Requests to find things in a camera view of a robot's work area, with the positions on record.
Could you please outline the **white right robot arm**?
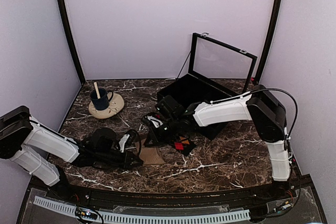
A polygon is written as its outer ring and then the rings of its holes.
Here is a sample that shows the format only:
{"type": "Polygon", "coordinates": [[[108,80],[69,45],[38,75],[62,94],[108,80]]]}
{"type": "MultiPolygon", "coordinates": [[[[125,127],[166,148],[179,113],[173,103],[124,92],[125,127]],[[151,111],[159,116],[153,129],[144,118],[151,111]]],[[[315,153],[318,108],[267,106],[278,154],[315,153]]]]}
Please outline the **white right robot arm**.
{"type": "Polygon", "coordinates": [[[167,95],[156,104],[157,113],[142,118],[148,128],[146,147],[172,145],[183,151],[180,137],[217,123],[252,121],[262,141],[267,145],[274,184],[268,188],[273,200],[288,191],[287,180],[291,173],[290,135],[287,128],[286,108],[272,94],[274,88],[257,85],[251,91],[217,101],[203,101],[183,108],[172,96],[167,95]]]}

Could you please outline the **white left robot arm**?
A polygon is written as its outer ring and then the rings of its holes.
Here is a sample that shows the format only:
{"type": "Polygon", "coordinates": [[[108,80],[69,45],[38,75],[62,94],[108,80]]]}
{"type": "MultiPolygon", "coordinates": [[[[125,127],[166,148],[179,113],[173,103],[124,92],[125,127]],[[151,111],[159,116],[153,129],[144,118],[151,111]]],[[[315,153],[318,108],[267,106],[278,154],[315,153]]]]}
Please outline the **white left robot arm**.
{"type": "Polygon", "coordinates": [[[96,163],[130,169],[143,164],[139,153],[127,151],[126,146],[139,139],[137,131],[129,130],[120,139],[115,131],[103,127],[84,140],[75,140],[57,133],[36,118],[22,105],[1,116],[1,159],[8,159],[29,174],[39,178],[63,201],[74,197],[62,168],[43,158],[42,150],[77,167],[93,167],[96,163]]]}

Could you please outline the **black argyle sock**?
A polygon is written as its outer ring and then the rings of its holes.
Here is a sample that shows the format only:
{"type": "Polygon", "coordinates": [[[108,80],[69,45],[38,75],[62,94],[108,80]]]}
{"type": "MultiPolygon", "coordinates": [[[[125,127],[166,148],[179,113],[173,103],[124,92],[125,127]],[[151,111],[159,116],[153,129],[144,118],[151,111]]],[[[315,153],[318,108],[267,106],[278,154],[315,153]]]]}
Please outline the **black argyle sock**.
{"type": "Polygon", "coordinates": [[[169,145],[184,156],[189,156],[196,147],[196,144],[188,137],[178,134],[174,135],[174,138],[169,141],[169,145]]]}

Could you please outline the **tan brown sock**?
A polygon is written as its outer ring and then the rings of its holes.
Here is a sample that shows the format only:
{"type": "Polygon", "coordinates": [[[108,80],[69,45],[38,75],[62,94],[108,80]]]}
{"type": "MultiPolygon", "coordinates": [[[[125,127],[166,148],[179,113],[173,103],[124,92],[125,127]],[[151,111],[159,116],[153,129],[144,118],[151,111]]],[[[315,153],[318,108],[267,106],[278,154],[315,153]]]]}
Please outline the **tan brown sock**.
{"type": "Polygon", "coordinates": [[[157,147],[145,147],[144,142],[147,135],[140,135],[141,140],[141,151],[140,159],[143,161],[143,165],[162,165],[165,164],[164,159],[161,156],[161,153],[157,147]]]}

